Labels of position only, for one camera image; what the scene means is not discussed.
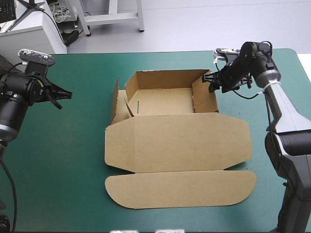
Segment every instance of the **white desk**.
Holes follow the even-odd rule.
[[[48,4],[42,6],[52,16]],[[17,5],[16,14],[19,17],[26,7]],[[32,12],[9,32],[5,30],[12,24],[7,22],[0,31],[0,55],[12,64],[20,62],[17,53],[20,49],[36,50],[44,53],[67,53],[67,47],[61,41],[51,19],[40,11]]]

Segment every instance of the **black cable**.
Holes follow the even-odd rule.
[[[12,66],[9,70],[8,70],[8,73],[11,72],[12,69],[14,69],[15,67],[19,66],[19,65],[22,65],[23,63],[22,62],[19,62],[17,64],[15,64],[14,66]]]
[[[58,27],[57,27],[56,23],[54,22],[54,20],[52,19],[52,17],[51,17],[48,13],[46,13],[45,11],[42,11],[42,12],[45,13],[45,14],[51,19],[52,23],[54,24],[54,26],[55,26],[55,28],[56,28],[56,30],[57,30],[57,32],[58,32],[58,35],[59,35],[60,39],[62,40],[63,44],[65,44],[65,42],[64,42],[64,40],[63,40],[63,37],[62,37],[62,35],[60,34],[60,32],[59,32],[59,30],[58,30]]]
[[[267,114],[268,114],[268,121],[269,121],[269,132],[271,133],[272,145],[273,145],[273,148],[274,148],[275,153],[278,154],[278,151],[277,151],[276,145],[275,145],[275,141],[274,141],[274,138],[273,138],[273,135],[272,135],[272,124],[271,124],[271,115],[270,115],[270,105],[269,105],[269,102],[268,102],[268,95],[269,95],[269,94],[268,94],[267,92],[265,92],[265,91],[264,91],[263,93],[264,93],[264,95],[265,95],[265,100],[266,100],[266,107],[267,107]],[[279,214],[278,214],[278,218],[277,218],[277,228],[280,228],[280,227],[281,227],[281,226],[280,226],[280,222],[281,222],[281,216],[280,216],[280,215],[281,215],[281,213],[284,213],[284,212],[287,210],[288,206],[291,204],[292,200],[294,199],[294,197],[296,196],[296,193],[297,193],[297,189],[295,188],[295,185],[294,185],[294,183],[293,183],[291,177],[290,177],[289,174],[287,173],[287,171],[286,171],[284,165],[282,164],[282,161],[281,161],[280,158],[279,158],[279,162],[280,162],[280,165],[282,166],[282,169],[284,170],[286,176],[288,177],[288,181],[291,183],[293,189],[292,189],[292,194],[291,194],[291,196],[289,197],[287,203],[284,203],[284,204],[282,205],[281,210],[280,210],[280,212],[279,212]]]
[[[45,13],[45,14],[51,19],[52,23],[54,24],[54,26],[55,26],[55,28],[56,28],[56,30],[57,30],[57,32],[58,32],[58,35],[59,35],[60,39],[62,40],[63,44],[65,44],[65,42],[64,42],[64,40],[63,40],[63,37],[62,37],[62,35],[60,34],[60,32],[59,32],[59,30],[58,30],[58,27],[57,27],[56,23],[54,22],[54,20],[52,19],[52,17],[51,17],[48,13],[46,13],[44,10],[41,10],[39,7],[34,7],[34,6],[31,6],[30,4],[29,4],[28,6],[29,6],[29,7],[32,7],[32,8],[35,8],[35,9],[37,9],[37,10],[39,10],[39,11]]]
[[[255,97],[257,97],[257,96],[259,95],[259,93],[257,93],[257,94],[255,94],[254,96],[246,97],[246,96],[243,96],[243,95],[239,94],[236,90],[233,90],[231,87],[229,87],[229,84],[226,82],[226,80],[225,80],[223,74],[222,74],[221,71],[219,70],[217,63],[215,63],[215,66],[216,66],[216,68],[217,68],[219,74],[222,76],[223,81],[224,81],[225,84],[226,84],[225,88],[227,88],[228,90],[233,91],[235,94],[237,94],[238,96],[240,96],[240,97],[242,97],[242,98],[244,98],[244,99],[246,99],[246,100],[251,100],[251,99],[253,99],[253,98],[255,98]]]
[[[7,168],[7,166],[5,165],[3,158],[0,156],[0,163],[3,166],[3,169],[7,175],[7,177],[9,178],[10,182],[11,182],[11,186],[12,186],[12,190],[13,190],[13,199],[14,199],[14,218],[13,218],[13,225],[12,225],[12,230],[11,233],[15,232],[15,227],[16,227],[16,220],[17,220],[17,195],[16,195],[16,188],[15,188],[15,182]]]

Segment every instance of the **metal frame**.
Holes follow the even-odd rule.
[[[75,7],[77,9],[78,16],[80,18],[83,30],[87,36],[91,35],[90,26],[91,25],[103,25],[103,24],[114,24],[114,23],[124,23],[124,22],[134,22],[138,21],[139,30],[141,32],[145,31],[143,16],[142,16],[142,6],[141,0],[136,0],[137,11],[132,13],[118,13],[118,0],[109,0],[109,14],[107,15],[97,15],[88,16],[84,10],[84,6],[81,0],[74,0]]]

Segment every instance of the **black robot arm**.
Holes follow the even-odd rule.
[[[29,106],[36,102],[50,101],[58,109],[62,106],[60,99],[71,99],[72,93],[51,83],[46,75],[48,68],[55,63],[55,59],[44,53],[22,49],[18,53],[23,61],[17,65],[26,65],[25,73],[14,69],[0,70],[0,167],[3,166],[12,185],[14,196],[14,220],[11,232],[14,233],[17,219],[17,198],[14,181],[6,167],[3,155],[7,144],[14,140],[23,123]],[[0,210],[5,209],[0,200]],[[0,214],[0,233],[9,233],[10,221]]]
[[[279,81],[270,42],[245,42],[241,50],[217,49],[224,68],[202,77],[209,91],[227,92],[250,84],[264,89],[269,127],[265,147],[278,176],[287,180],[278,225],[273,232],[304,233],[311,212],[311,121],[294,107]]]

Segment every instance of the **desk leg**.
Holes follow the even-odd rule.
[[[86,19],[85,19],[86,13],[84,11],[84,6],[83,6],[82,2],[80,0],[74,0],[74,5],[77,9],[77,13],[78,13],[79,19],[81,21],[84,33],[86,35],[91,35],[91,32],[89,31],[89,27],[86,23]]]
[[[139,31],[143,32],[145,31],[145,27],[144,27],[144,19],[142,17],[141,0],[136,0],[136,2],[137,2],[137,11],[138,11]]]

